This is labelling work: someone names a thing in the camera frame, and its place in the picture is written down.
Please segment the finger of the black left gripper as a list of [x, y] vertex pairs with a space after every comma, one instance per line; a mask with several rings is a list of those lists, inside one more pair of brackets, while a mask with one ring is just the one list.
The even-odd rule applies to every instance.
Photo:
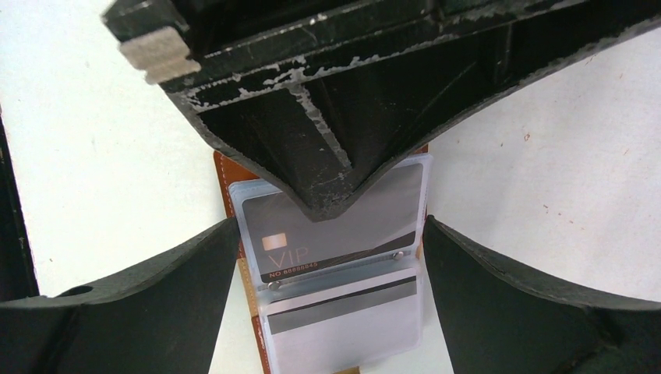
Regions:
[[496, 101], [654, 30], [657, 1], [115, 1], [103, 24], [213, 149], [314, 221]]

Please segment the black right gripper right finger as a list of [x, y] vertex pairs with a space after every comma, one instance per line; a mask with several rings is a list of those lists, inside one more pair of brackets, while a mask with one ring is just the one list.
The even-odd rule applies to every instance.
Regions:
[[587, 288], [428, 216], [426, 269], [456, 373], [657, 373], [660, 304]]

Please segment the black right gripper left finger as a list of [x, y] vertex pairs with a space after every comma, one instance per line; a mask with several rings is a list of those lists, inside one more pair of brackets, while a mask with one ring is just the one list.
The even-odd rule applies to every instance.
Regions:
[[228, 218], [58, 296], [3, 302], [2, 372], [208, 372], [239, 239]]

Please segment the brown leather card holder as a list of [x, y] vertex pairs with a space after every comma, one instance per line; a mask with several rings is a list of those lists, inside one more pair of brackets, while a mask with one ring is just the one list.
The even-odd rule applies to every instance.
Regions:
[[263, 372], [344, 372], [419, 346], [426, 148], [319, 222], [228, 157], [214, 163]]

